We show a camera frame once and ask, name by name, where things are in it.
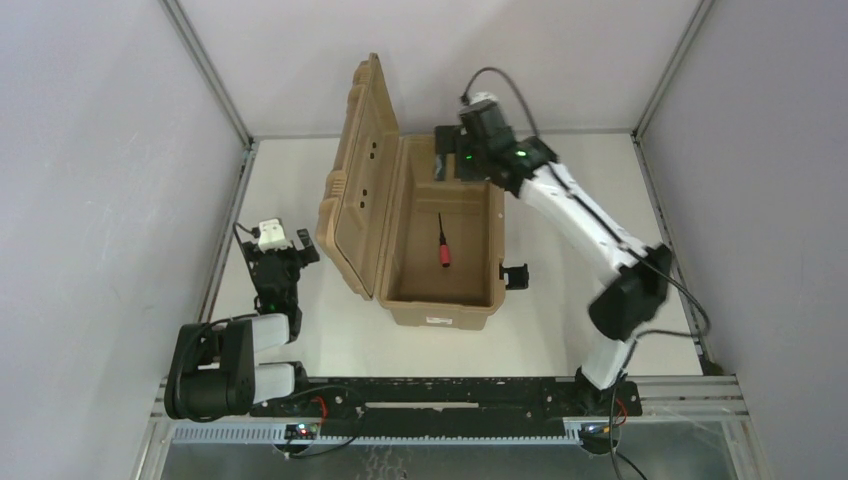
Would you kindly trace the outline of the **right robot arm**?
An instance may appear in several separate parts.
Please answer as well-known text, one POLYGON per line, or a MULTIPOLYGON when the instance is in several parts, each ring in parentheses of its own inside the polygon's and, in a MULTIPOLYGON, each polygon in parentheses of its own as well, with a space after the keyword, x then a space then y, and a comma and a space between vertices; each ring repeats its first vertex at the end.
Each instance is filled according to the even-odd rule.
POLYGON ((599 287, 587 307, 596 330, 578 381, 609 391, 632 356, 636 334, 668 297, 672 263, 664 244, 649 246, 607 214, 541 139, 517 140, 510 129, 493 137, 460 126, 438 126, 436 153, 452 154, 463 181, 487 180, 532 207, 583 255, 599 287))

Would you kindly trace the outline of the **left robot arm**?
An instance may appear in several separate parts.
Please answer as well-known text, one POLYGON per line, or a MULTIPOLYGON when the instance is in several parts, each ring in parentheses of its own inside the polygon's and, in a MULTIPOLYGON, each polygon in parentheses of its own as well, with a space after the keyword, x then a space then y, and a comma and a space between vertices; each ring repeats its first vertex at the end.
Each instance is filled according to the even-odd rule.
POLYGON ((164 394, 172 419, 207 423, 245 415, 255 404, 294 390, 293 365, 260 368, 255 356, 298 338, 298 283, 302 270, 320 255, 305 229, 297 232, 299 246, 276 222, 252 234, 252 240, 237 245, 255 291, 253 310, 180 328, 164 394))

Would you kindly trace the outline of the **red handled black screwdriver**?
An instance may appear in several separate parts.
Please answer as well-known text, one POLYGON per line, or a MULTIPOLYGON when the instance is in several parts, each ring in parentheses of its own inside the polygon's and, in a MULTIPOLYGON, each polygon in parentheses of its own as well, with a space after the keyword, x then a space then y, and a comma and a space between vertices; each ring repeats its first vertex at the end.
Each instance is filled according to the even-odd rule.
POLYGON ((447 243, 446 235, 444 233, 443 220, 441 214, 438 214, 438 225, 440 264, 443 268, 449 268, 451 266, 451 253, 447 243))

